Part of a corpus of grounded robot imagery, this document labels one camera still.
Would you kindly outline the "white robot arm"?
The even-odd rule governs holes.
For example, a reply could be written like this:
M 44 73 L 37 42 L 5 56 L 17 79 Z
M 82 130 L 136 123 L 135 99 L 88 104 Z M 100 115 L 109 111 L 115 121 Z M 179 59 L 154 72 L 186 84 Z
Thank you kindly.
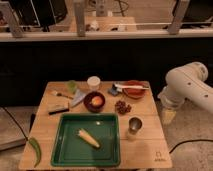
M 207 78 L 208 69 L 201 62 L 173 68 L 166 74 L 166 86 L 158 94 L 164 125 L 172 122 L 186 99 L 213 114 L 213 87 L 205 83 Z

